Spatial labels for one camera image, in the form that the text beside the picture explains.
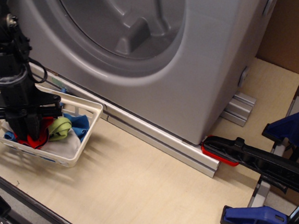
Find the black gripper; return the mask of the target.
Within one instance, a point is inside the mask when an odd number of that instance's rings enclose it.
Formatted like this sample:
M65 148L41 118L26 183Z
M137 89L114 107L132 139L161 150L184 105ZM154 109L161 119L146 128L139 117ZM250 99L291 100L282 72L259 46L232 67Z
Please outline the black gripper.
M62 115L61 97L39 90L29 78L0 76L0 119L5 119L18 139L40 141L45 117Z

